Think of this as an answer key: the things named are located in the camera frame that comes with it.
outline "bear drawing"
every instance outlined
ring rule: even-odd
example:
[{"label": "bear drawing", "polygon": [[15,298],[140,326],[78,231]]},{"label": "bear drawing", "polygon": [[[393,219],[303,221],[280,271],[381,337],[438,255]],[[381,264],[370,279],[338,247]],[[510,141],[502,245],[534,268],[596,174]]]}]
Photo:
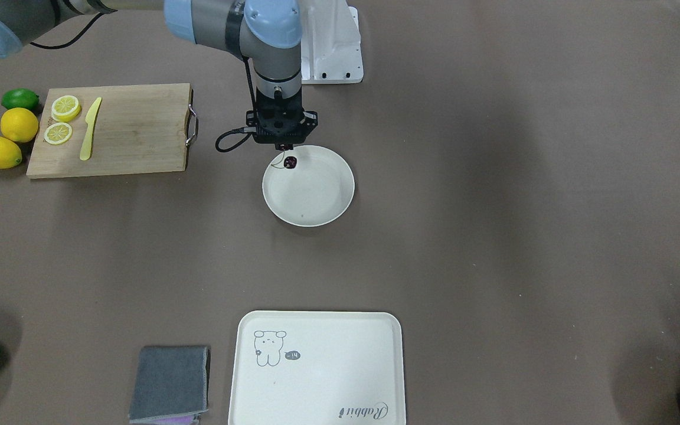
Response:
[{"label": "bear drawing", "polygon": [[287,335],[285,331],[255,331],[253,336],[254,347],[256,347],[256,363],[259,366],[277,366],[280,363],[280,350],[283,349],[283,338]]}]

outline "yellow knife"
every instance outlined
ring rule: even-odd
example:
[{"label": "yellow knife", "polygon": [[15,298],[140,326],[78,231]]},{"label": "yellow knife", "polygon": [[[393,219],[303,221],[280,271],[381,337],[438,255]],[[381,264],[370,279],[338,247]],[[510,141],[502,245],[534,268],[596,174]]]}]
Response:
[{"label": "yellow knife", "polygon": [[86,123],[89,125],[86,129],[86,137],[83,138],[83,146],[80,147],[80,159],[86,161],[91,157],[91,150],[94,147],[94,127],[96,126],[96,114],[99,113],[99,105],[102,104],[102,98],[97,97],[94,104],[89,108],[86,114]]}]

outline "metal handle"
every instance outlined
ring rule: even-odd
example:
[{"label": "metal handle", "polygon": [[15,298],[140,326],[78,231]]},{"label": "metal handle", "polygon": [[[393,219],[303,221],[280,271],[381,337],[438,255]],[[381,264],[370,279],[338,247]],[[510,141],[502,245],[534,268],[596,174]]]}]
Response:
[{"label": "metal handle", "polygon": [[[189,104],[188,110],[191,111],[191,114],[196,119],[196,123],[194,124],[194,134],[189,136],[187,138],[187,140],[185,141],[185,147],[186,148],[191,147],[192,143],[196,142],[196,139],[198,138],[198,115],[196,115],[196,111],[194,111],[194,105]],[[190,117],[188,118],[188,124],[191,124],[191,118]]]}]

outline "white mounting bracket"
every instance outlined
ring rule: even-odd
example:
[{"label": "white mounting bracket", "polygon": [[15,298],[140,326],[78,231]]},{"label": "white mounting bracket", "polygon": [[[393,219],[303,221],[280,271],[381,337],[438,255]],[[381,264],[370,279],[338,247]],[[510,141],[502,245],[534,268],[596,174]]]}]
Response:
[{"label": "white mounting bracket", "polygon": [[358,11],[346,0],[300,0],[300,76],[304,84],[360,83],[364,78]]}]

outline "gray cloth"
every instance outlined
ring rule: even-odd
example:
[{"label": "gray cloth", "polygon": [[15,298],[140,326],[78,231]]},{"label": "gray cloth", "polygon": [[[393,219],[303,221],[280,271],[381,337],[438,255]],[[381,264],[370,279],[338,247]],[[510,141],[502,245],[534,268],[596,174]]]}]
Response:
[{"label": "gray cloth", "polygon": [[143,347],[130,403],[130,423],[197,416],[206,411],[208,347]]}]

